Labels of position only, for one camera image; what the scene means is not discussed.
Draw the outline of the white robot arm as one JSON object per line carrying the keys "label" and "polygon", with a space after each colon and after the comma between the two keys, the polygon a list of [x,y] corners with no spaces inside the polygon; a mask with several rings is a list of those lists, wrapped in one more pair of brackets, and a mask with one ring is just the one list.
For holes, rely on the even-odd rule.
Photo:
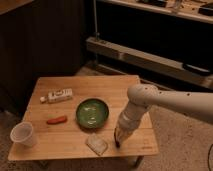
{"label": "white robot arm", "polygon": [[114,131],[117,147],[140,126],[143,115],[158,105],[213,124],[213,93],[163,91],[151,84],[135,84],[127,90],[128,103]]}

